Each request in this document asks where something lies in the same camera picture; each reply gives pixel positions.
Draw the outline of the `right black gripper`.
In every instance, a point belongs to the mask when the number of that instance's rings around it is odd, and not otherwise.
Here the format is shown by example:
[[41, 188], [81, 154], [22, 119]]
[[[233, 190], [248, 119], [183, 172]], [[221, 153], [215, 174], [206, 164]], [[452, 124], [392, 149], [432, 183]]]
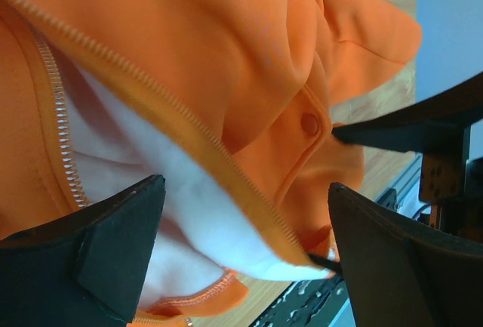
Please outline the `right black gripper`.
[[422, 153], [419, 200], [427, 224], [482, 242], [482, 158], [469, 158], [472, 124], [482, 119], [482, 74], [384, 116], [333, 128], [332, 135], [400, 153]]

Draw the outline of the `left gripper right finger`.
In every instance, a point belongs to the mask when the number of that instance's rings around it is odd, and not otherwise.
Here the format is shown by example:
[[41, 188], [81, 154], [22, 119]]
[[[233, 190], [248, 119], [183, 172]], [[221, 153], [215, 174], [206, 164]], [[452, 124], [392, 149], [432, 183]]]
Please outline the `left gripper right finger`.
[[358, 326], [480, 326], [482, 246], [332, 183], [329, 212]]

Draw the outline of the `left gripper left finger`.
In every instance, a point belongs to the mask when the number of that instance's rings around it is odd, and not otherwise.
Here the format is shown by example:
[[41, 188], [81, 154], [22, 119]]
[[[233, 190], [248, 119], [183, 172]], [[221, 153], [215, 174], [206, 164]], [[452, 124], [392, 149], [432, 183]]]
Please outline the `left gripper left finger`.
[[165, 200], [145, 178], [68, 216], [1, 241], [3, 326], [134, 321]]

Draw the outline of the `orange zip jacket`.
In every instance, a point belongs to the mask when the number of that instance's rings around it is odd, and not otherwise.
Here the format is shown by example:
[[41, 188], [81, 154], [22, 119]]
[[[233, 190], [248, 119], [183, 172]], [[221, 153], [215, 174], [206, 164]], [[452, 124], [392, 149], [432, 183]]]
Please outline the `orange zip jacket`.
[[127, 325], [225, 313], [238, 274], [329, 279], [329, 186], [365, 174], [330, 109], [420, 42], [385, 0], [1, 0], [1, 241], [161, 175]]

